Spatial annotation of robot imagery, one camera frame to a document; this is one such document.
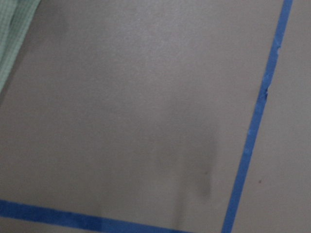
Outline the olive green long-sleeve shirt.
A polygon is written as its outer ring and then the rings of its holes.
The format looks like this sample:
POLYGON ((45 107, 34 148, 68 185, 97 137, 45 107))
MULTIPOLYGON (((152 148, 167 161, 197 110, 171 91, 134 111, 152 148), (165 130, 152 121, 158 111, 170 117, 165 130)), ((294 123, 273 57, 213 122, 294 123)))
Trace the olive green long-sleeve shirt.
POLYGON ((0 2, 0 88, 3 89, 33 20, 39 0, 0 2))

